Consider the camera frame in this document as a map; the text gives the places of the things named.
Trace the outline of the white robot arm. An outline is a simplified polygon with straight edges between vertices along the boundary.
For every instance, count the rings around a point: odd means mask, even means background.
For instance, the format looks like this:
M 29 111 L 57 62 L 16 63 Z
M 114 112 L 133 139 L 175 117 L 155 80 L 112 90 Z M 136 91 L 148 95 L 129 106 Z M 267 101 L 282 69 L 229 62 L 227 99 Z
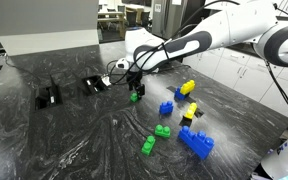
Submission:
M 141 85 L 141 74 L 165 63 L 216 48 L 249 42 L 258 56 L 288 67 L 288 21 L 280 21 L 270 0 L 251 0 L 202 20 L 186 35 L 164 40 L 146 29 L 125 34 L 126 55 L 115 66 L 124 69 L 130 89 Z

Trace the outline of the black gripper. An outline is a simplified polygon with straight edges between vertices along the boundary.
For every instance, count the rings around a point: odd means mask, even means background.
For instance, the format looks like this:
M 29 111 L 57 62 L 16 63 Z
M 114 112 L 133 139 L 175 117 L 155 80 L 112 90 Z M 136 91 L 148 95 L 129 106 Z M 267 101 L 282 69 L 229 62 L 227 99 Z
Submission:
M 142 79 L 142 73 L 140 71 L 138 72 L 130 71 L 127 74 L 127 83 L 129 85 L 129 91 L 135 90 L 139 97 L 145 95 L 145 85 L 141 84 L 141 79 Z

